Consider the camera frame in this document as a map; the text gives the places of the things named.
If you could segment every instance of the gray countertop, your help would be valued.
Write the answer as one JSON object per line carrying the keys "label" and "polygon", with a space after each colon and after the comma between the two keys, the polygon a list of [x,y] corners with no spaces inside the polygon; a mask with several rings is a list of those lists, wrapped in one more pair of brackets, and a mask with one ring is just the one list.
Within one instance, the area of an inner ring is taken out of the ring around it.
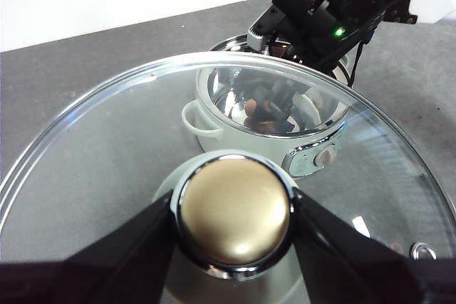
{"label": "gray countertop", "polygon": [[[244,33],[270,0],[251,0],[1,54],[1,175],[68,104],[100,82],[158,58],[205,51]],[[416,143],[456,199],[456,25],[382,23],[354,88]]]}

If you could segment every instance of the gold knob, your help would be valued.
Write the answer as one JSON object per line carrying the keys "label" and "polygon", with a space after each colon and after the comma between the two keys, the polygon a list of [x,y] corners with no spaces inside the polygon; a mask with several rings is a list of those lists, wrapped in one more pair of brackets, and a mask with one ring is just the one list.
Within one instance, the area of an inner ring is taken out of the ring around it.
{"label": "gold knob", "polygon": [[219,159],[189,180],[182,198],[184,228],[212,260],[241,266],[270,254],[289,225],[284,185],[251,159]]}

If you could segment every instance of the green led light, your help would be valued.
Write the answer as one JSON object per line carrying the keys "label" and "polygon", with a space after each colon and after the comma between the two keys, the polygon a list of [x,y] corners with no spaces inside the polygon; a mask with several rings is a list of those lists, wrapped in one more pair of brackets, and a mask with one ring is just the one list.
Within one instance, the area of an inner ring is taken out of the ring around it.
{"label": "green led light", "polygon": [[334,31],[334,36],[335,37],[341,37],[345,33],[345,28],[342,26],[339,26],[337,30]]}

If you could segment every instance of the pot handle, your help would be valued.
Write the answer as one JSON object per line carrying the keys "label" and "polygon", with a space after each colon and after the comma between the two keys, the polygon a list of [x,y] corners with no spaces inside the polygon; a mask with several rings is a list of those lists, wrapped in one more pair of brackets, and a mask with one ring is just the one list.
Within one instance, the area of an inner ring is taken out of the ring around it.
{"label": "pot handle", "polygon": [[[200,136],[200,137],[208,137],[208,138],[215,138],[217,140],[220,140],[223,135],[223,129],[217,127],[217,125],[212,121],[207,114],[201,109],[200,107],[200,101],[198,99],[190,101],[188,104],[186,104],[183,109],[182,109],[182,121],[184,122],[185,127],[194,135]],[[202,130],[198,127],[195,127],[192,125],[188,119],[188,113],[193,112],[195,113],[195,110],[198,111],[199,117],[204,121],[207,125],[210,127],[213,127],[212,130]]]}

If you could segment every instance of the pot lid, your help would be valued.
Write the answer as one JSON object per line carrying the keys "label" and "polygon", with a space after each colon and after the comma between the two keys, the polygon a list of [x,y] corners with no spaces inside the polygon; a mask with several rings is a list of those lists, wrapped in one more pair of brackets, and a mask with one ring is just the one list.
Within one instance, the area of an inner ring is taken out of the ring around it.
{"label": "pot lid", "polygon": [[[271,47],[272,55],[280,56],[288,45],[277,41]],[[223,41],[212,50],[252,52],[246,35]],[[306,73],[313,72],[302,68]],[[345,83],[347,75],[346,67],[339,63],[330,77]],[[239,130],[258,135],[312,135],[340,123],[347,109],[337,97],[313,87],[307,78],[292,80],[286,74],[261,69],[202,70],[197,89],[203,103],[217,117]]]}
{"label": "pot lid", "polygon": [[247,80],[266,84],[289,80],[302,93],[305,85],[342,104],[346,138],[337,160],[298,185],[399,253],[408,255],[421,241],[438,258],[454,257],[450,203],[410,139],[376,106],[295,63],[206,52],[148,63],[106,81],[29,145],[0,189],[1,262],[62,260],[144,209],[174,168],[203,152],[186,131],[181,109],[195,99],[195,78],[214,70],[242,70]]}

